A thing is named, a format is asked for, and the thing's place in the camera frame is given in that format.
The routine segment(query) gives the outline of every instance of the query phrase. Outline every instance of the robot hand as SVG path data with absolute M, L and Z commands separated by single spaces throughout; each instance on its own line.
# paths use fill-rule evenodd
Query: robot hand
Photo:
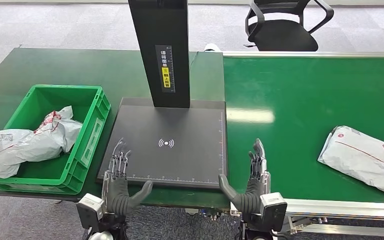
M 126 167 L 130 151 L 126 151 L 126 143 L 121 139 L 112 152 L 108 170 L 105 172 L 102 197 L 106 210 L 118 216 L 126 216 L 138 207 L 151 193 L 153 182 L 147 181 L 142 189 L 133 196 L 129 196 Z
M 126 176 L 110 180 L 106 196 L 106 208 L 109 213 L 127 216 L 151 193 L 153 187 L 153 182 L 147 181 L 139 192 L 129 196 L 127 183 Z
M 270 173 L 267 171 L 267 161 L 263 144 L 256 139 L 253 145 L 255 154 L 249 152 L 251 158 L 250 177 L 245 193 L 237 193 L 228 182 L 224 174 L 218 176 L 218 184 L 227 198 L 234 204 L 236 209 L 243 214 L 260 213 L 261 199 L 263 194 L 270 193 Z

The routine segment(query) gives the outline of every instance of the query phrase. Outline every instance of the gray carpet floor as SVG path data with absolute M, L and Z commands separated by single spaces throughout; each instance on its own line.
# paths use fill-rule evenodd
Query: gray carpet floor
M 223 51 L 246 48 L 246 6 L 189 6 L 189 48 L 202 50 L 207 43 Z M 267 19 L 290 16 L 270 14 Z M 323 19 L 323 11 L 308 7 L 304 26 Z M 335 8 L 335 16 L 313 36 L 322 52 L 384 52 L 384 8 Z M 126 4 L 0 4 L 0 63 L 13 48 L 139 49 Z M 129 217 L 132 240 L 224 240 L 237 232 L 239 219 L 223 216 L 211 221 L 189 215 L 181 208 L 141 207 Z M 337 224 L 378 226 L 369 221 Z M 0 240 L 76 240 L 84 230 L 74 203 L 0 197 Z M 380 240 L 382 237 L 314 235 L 292 239 Z

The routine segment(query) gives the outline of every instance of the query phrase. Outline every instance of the white mailer bag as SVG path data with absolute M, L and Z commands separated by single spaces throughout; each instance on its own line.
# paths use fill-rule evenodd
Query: white mailer bag
M 82 128 L 80 122 L 71 120 L 73 109 L 49 113 L 35 131 L 6 129 L 0 131 L 0 178 L 17 174 L 20 163 L 40 162 L 69 152 Z
M 384 191 L 384 141 L 338 126 L 327 137 L 318 161 Z

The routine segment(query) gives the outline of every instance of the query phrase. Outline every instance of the yellow warning label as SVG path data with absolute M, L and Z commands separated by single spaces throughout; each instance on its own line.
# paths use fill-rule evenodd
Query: yellow warning label
M 168 67 L 162 67 L 162 83 L 164 84 L 164 88 L 170 88 L 170 73 L 169 73 L 169 68 Z

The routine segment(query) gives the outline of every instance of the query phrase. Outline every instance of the green plastic crate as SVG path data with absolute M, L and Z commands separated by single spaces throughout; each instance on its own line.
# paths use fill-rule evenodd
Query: green plastic crate
M 0 178 L 0 190 L 78 194 L 83 187 L 111 104 L 100 86 L 34 85 L 4 129 L 35 130 L 53 110 L 72 106 L 83 123 L 70 153 L 40 162 L 23 162 L 17 175 Z

